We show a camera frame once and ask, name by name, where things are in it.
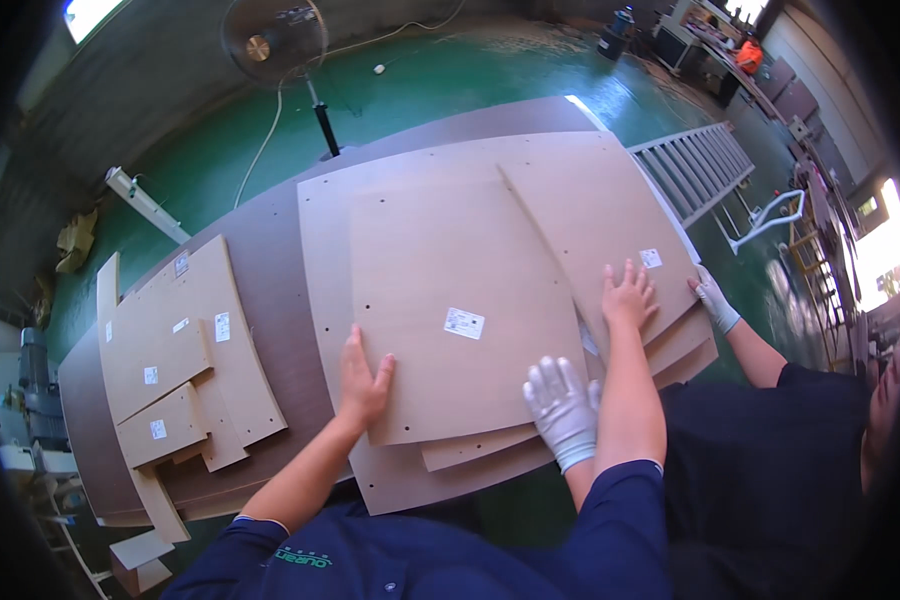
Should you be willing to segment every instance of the hand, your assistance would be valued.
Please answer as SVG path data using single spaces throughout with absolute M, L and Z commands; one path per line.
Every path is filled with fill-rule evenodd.
M 733 310 L 733 307 L 724 292 L 717 285 L 713 275 L 704 265 L 696 265 L 696 273 L 699 275 L 699 281 L 693 277 L 687 277 L 687 285 L 699 296 L 706 307 L 706 312 L 710 313 L 710 321 L 720 330 L 720 333 L 727 335 L 727 332 L 733 329 L 740 321 L 740 313 Z
M 591 381 L 585 395 L 576 370 L 564 357 L 554 362 L 544 356 L 539 365 L 529 368 L 528 375 L 523 398 L 560 472 L 566 473 L 576 463 L 593 457 L 597 449 L 600 382 Z
M 630 326 L 640 330 L 643 324 L 660 308 L 650 304 L 654 295 L 654 282 L 647 283 L 647 268 L 641 267 L 634 275 L 634 261 L 626 259 L 624 279 L 618 287 L 613 282 L 613 267 L 603 267 L 603 318 L 606 323 Z
M 362 433 L 380 418 L 387 407 L 396 358 L 393 354 L 384 356 L 374 379 L 364 355 L 360 327 L 354 324 L 350 337 L 343 345 L 339 362 L 340 401 L 336 415 Z

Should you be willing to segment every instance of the stack of boards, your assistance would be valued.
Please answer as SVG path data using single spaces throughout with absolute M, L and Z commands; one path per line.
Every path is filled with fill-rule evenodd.
M 350 454 L 372 515 L 553 461 L 521 387 L 544 355 L 567 357 L 581 377 L 604 377 L 605 264 L 622 273 L 627 258 L 642 262 L 655 281 L 660 310 L 642 334 L 658 388 L 717 357 L 707 313 L 686 284 L 696 277 L 686 247 L 611 133 L 411 151 L 300 182 L 297 201 L 335 409 L 350 324 L 361 326 L 372 368 L 387 353 L 397 359 L 387 409 Z
M 106 398 L 137 495 L 167 544 L 190 539 L 156 474 L 201 456 L 210 472 L 287 427 L 257 358 L 222 236 L 120 297 L 120 254 L 96 274 Z

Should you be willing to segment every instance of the dark brown table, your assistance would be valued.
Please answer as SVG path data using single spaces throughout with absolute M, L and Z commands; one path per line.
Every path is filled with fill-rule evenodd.
M 210 473 L 203 461 L 158 467 L 184 521 L 239 510 L 242 503 L 309 443 L 333 416 L 318 353 L 303 270 L 297 183 L 354 164 L 471 139 L 598 129 L 563 96 L 500 104 L 384 137 L 318 163 L 271 187 L 195 234 L 132 287 L 148 282 L 180 254 L 223 235 L 247 324 L 288 428 L 254 443 L 250 457 Z M 59 368 L 63 411 L 84 491 L 102 524 L 146 524 L 117 443 L 96 324 Z

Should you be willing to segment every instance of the gloved hand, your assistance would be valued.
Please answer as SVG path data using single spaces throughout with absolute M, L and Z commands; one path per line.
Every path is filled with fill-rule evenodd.
M 687 284 L 693 290 L 699 299 L 703 301 L 703 306 L 710 313 L 710 321 L 720 330 L 720 333 L 727 335 L 727 332 L 733 329 L 740 321 L 740 313 L 733 310 L 733 307 L 724 297 L 720 286 L 714 280 L 713 275 L 704 265 L 695 265 L 696 272 L 699 275 L 699 281 L 692 277 L 687 277 Z
M 584 384 L 570 361 L 544 356 L 539 365 L 529 368 L 523 398 L 561 474 L 593 457 L 597 450 L 599 381 L 591 381 L 585 394 Z

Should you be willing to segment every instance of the standing fan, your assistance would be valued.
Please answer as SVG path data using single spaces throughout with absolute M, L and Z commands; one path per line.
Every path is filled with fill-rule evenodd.
M 304 79 L 310 90 L 313 112 L 330 150 L 321 160 L 340 155 L 327 118 L 327 105 L 317 97 L 310 80 L 310 71 L 321 66 L 327 54 L 324 18 L 311 0 L 234 0 L 220 25 L 220 41 L 244 75 L 263 88 L 276 88 L 278 107 L 282 107 L 279 93 L 284 83 Z

